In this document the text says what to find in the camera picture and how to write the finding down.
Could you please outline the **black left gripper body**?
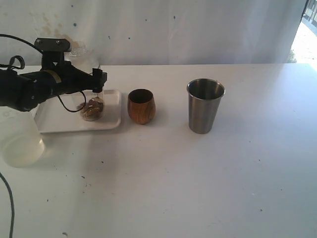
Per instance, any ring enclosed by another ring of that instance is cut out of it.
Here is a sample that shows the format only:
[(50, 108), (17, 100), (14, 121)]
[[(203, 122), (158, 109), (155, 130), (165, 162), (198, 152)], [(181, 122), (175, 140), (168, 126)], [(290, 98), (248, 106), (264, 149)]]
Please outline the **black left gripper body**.
[(70, 61), (65, 60), (64, 52), (43, 52), (41, 83), (48, 86), (54, 96), (76, 92), (71, 75), (78, 70)]

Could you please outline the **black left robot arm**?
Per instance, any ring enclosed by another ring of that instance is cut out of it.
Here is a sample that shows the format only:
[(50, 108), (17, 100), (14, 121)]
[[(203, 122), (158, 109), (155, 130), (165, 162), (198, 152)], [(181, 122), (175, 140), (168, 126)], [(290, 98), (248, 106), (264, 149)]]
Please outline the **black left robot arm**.
[[(20, 62), (20, 67), (13, 65)], [(18, 74), (25, 62), (22, 56), (13, 56), (0, 71), (0, 105), (21, 112), (29, 112), (38, 104), (63, 94), (84, 90), (100, 93), (107, 80), (107, 73), (93, 68), (83, 72), (64, 59), (63, 52), (44, 51), (39, 71)]]

